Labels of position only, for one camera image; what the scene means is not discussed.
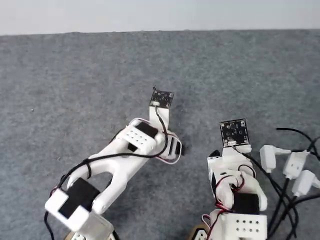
white plug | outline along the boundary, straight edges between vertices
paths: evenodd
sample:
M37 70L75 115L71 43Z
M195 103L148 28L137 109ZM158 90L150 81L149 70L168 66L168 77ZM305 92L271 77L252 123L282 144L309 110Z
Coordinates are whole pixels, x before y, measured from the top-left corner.
M271 173L276 168L276 155L290 154L291 150L278 148L272 145L264 145L260 148L261 166L267 172Z
M299 177L302 169L304 168L309 151L292 152L283 168L283 174L287 179L296 179Z
M292 193L296 197L304 196L309 192L311 186L319 189L320 181L313 172L303 170L300 176L294 181Z

wire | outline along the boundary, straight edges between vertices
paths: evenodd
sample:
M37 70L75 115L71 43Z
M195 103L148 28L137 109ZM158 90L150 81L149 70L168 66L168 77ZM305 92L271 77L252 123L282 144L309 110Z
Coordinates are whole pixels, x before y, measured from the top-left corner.
M253 173L253 177L256 178L256 175L257 175L256 171L252 167L250 167L249 165L241 164L240 166L238 166L238 171L240 171L240 168L243 167L243 166L249 168Z
M306 133L303 132L303 131L297 130L297 129L295 129L295 128L277 127L276 130L296 132L296 133L299 133L299 134L305 136L310 142L312 142L312 138L311 138L308 134L306 134ZM316 148L315 146L313 146L313 150L314 150L314 154L313 154L313 152L311 152L311 154L315 155L316 158L320 161L320 156L319 156L318 151L317 151L317 148Z
M272 184L274 190L276 191L276 193L278 194L278 196L280 197L280 195L281 195L281 192L280 192L280 191L281 191L281 190L279 190L279 189L277 188L277 186L273 185L273 182L271 182L271 184ZM287 195L285 195L284 197L285 197L289 202L291 201L291 199L290 199ZM283 206L284 206L284 209L287 209L288 206L289 206L289 205L286 204L286 202L285 202L284 200L282 201L282 204L283 204ZM293 227L295 226L295 223L294 223L294 220L293 220L290 212L288 212L288 216L289 216L289 220L290 220L290 223L291 223L291 227L293 228ZM280 221L275 225L274 230L273 230L271 233L269 233L268 238L271 238L271 237L273 236L273 234L275 234L275 232L276 232L276 230L278 229L279 225L280 225Z
M274 229L272 230L272 232L268 235L268 239L270 239L275 233L276 231L278 230L281 222L286 218L287 215L289 215L289 211L291 208L295 209L295 207L292 207L293 205L293 202L295 201L297 197L294 196L293 198L291 198L289 200L289 204L285 207L279 221L275 224L275 227ZM291 228L291 231L293 231L294 233L296 232L296 229L297 229L297 226L298 226L298 222L299 222L299 215L298 217L296 216L296 219L295 219L295 223L293 224L292 228Z
M310 145L308 146L308 148L306 149L307 152L310 152L310 150L313 148L313 149L316 149L316 142L320 139L320 136L317 136L315 139L313 139L310 143Z
M90 163L94 162L94 161L98 161L98 160L101 160L101 159L109 159L109 158L115 158L115 157L122 157L122 156L133 156L133 157L139 157L139 158L155 158L155 157L158 157L160 156L161 154L164 153L164 151L167 149L168 147L168 133L167 133L167 129L166 129L166 126L165 126L165 123L163 121L163 119L161 118L161 116L159 115L158 113L158 108L155 107L155 114L157 115L157 117L159 118L159 121L162 125L162 128L163 128L163 132L164 132L164 136L165 136L165 143L164 143L164 147L163 149L158 152L157 154L153 154L153 155L142 155L142 154L136 154L136 153L130 153L130 152L123 152L123 153L116 153L116 154L110 154L110 155L103 155L103 156L98 156L98 157L93 157L93 158L86 158L84 159L82 162L80 162L79 164L77 164L76 166L74 166L73 168L71 168L71 170L69 170L67 172L67 174L63 175L60 179L60 182L58 183L58 185L56 186L57 189L60 189L62 187L62 185L64 184L64 182L68 179L68 177L75 171L77 170L78 168L84 166L84 165L87 165L88 168L90 167ZM54 237L54 234L53 234L53 231L48 223L48 211L46 211L44 213L44 223L46 225L46 228L48 229L49 233L50 233L50 236L51 236L51 240L55 240L55 237Z
M289 127L277 127L276 130L284 130L284 131L291 131L291 132L296 132L296 133L299 133L303 136L305 136L310 142L312 141L311 137L309 137L308 134L306 134L305 132L303 131L300 131L300 130L297 130L295 128L289 128Z
M201 220L202 220L202 222L208 227L208 229L210 229L211 227L210 227L210 223L211 223L211 217L208 215L208 214L202 214L202 216L201 216Z
M273 186L274 190L277 192L277 194L279 195L280 197L280 192L278 192L277 189L279 189L280 191L282 191L282 188L279 186L279 184L271 177L271 174L267 173L263 167L257 162L257 160L255 160L252 156L246 154L246 153L243 153L243 152L240 152L235 146L232 147L234 150L236 150L238 153L242 154L243 156L245 156L246 158L250 159L259 169L260 171L269 179L269 181L271 182L271 185ZM285 194L284 197L286 199L290 199L290 197ZM296 219L299 219L299 214L298 214L298 211L296 208L293 208L293 211L294 211L294 214L295 214L295 218Z
M51 227L50 227L50 225L48 223L48 215L49 215L49 212L45 211L44 217L43 217L43 221L44 221L44 224L45 224L46 228L48 229L48 231L50 233L51 240L55 240L54 232L52 231L52 229L51 229Z
M160 157L160 156L156 156L155 158L156 158L156 159L159 159L160 161L164 162L165 164L173 165L173 164L176 164L176 163L180 160L180 158L181 158L181 155L182 155L182 142L180 141L180 139L179 139L176 135L171 134L171 133L167 133L167 134L168 134L169 136L172 136L174 139L176 139L176 140L180 143L180 152L179 152L179 155L178 155L178 157L176 158L176 160L174 160L174 161L168 161L168 159L164 159L164 158L162 158L162 157Z
M292 203L296 200L296 198L297 198L297 196L294 196L294 197L291 199L291 201L290 201L290 203L289 203L289 206L292 205ZM286 237L285 240L290 240L290 239L291 239L292 235L294 234L294 232L295 232L296 229L297 229L298 223L299 223L299 218L295 220L295 224L294 224L293 228L291 229L291 232L288 234L288 236Z
M115 240L120 240L120 237L118 236L116 230L113 230L113 233L112 233L113 237Z
M289 185L289 181L290 181L289 178L286 178L286 179L285 179L285 182L284 182L284 185L283 185L283 188L282 188L282 192L281 192L279 201L278 201L278 203L277 203L277 205L276 205L276 207L275 207L275 210L274 210L274 212L273 212L273 215L272 215L271 220L270 220L269 225L268 225L268 231L271 230L272 226L273 226L274 223L275 223L275 220L276 220L276 218L277 218L279 209L280 209L280 207L281 207L281 203L282 203L282 201L283 201L283 199L284 199L284 195L287 193L287 188L288 188L288 185Z
M220 210L220 211L218 212L218 214L216 215L216 219L214 220L214 222L213 222L213 224L212 224L209 232L207 233L207 240L211 240L210 235L211 235L212 230L214 229L214 227L215 227L215 225L216 225L216 223L217 223L217 221L218 221L219 216L220 216L221 214L227 213L227 212L229 212L229 211L227 211L227 210Z

